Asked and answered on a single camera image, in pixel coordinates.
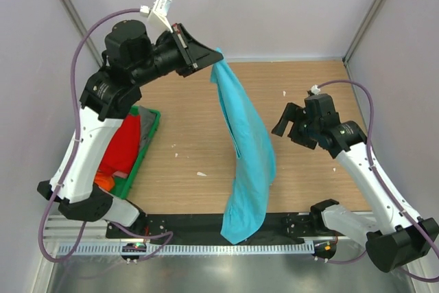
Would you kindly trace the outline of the turquoise t shirt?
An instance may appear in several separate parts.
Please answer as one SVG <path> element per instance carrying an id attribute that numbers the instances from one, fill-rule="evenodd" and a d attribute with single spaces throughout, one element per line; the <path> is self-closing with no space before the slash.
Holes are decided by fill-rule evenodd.
<path id="1" fill-rule="evenodd" d="M 268 210 L 276 178 L 276 154 L 265 124 L 226 59 L 215 63 L 210 81 L 235 150 L 235 177 L 220 234 L 232 245 L 255 234 Z"/>

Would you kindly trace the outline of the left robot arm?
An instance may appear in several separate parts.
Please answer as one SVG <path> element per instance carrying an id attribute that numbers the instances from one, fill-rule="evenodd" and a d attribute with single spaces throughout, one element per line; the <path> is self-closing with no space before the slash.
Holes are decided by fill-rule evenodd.
<path id="1" fill-rule="evenodd" d="M 51 180 L 37 191 L 53 198 L 69 220 L 106 220 L 144 235 L 146 214 L 135 204 L 103 191 L 94 182 L 110 140 L 141 99 L 140 88 L 173 71 L 187 77 L 222 60 L 223 55 L 193 38 L 180 23 L 155 43 L 145 25 L 121 21 L 105 37 L 104 64 L 86 82 L 80 97 L 80 127 Z"/>

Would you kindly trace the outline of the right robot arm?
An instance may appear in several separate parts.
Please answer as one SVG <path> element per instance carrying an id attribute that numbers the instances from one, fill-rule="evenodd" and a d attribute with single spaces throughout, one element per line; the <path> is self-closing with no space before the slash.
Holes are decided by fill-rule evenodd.
<path id="1" fill-rule="evenodd" d="M 325 200 L 310 208 L 315 226 L 335 231 L 364 247 L 373 264 L 389 272 L 424 257 L 430 241 L 438 236 L 438 223 L 423 218 L 398 192 L 383 171 L 374 152 L 367 148 L 367 137 L 354 121 L 341 121 L 333 99 L 326 93 L 305 98 L 304 106 L 289 102 L 272 129 L 309 149 L 326 150 L 351 176 L 369 204 L 374 220 L 368 220 Z"/>

